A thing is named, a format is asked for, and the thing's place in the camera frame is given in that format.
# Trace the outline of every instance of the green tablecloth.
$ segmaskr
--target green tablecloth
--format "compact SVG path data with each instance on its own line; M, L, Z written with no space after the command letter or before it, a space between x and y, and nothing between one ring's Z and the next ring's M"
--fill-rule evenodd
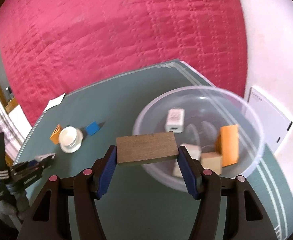
M36 155L56 153L54 165L27 189L31 203L49 176L74 176L101 158L109 145L115 144L116 137L131 135L136 117L154 98L175 88L201 84L210 85L192 68L174 60L122 73L68 94L59 106L42 114L16 158L16 162L21 162ZM105 124L99 132L86 137L73 154L63 153L49 139L57 124L83 128L92 121ZM278 239L285 240L293 232L293 198L268 147L248 180L264 205ZM79 239L72 197L69 200L72 236ZM118 166L108 193L96 201L108 240L188 239L198 205L191 195L160 184L140 166ZM223 236L225 206L223 197L216 239Z

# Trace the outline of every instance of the white cup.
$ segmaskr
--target white cup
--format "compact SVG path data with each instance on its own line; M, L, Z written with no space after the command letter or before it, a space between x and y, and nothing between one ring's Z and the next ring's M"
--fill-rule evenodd
M65 127L59 135L60 145L70 148L76 143L77 131L74 127Z

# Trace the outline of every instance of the white wall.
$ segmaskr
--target white wall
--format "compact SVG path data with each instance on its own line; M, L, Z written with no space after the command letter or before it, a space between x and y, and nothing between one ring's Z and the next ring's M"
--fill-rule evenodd
M241 0L248 42L245 98L257 85L293 116L293 2ZM293 128L276 154L293 193Z

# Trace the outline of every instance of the red quilt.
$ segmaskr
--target red quilt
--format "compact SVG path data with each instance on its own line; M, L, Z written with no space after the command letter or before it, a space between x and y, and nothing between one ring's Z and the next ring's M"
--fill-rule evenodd
M30 124L48 101L118 73L179 58L244 94L239 0L6 0L0 51Z

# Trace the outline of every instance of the white paper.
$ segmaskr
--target white paper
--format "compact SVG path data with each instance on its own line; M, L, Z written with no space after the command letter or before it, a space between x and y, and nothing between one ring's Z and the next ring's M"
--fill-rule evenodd
M62 102L64 96L65 96L65 93L62 94L62 95L60 95L57 98L54 98L54 99L50 100L48 102L48 105L46 106L46 108L43 110L43 112L46 111L46 110L48 110L48 109L50 109L51 107L54 107L54 106L59 105Z

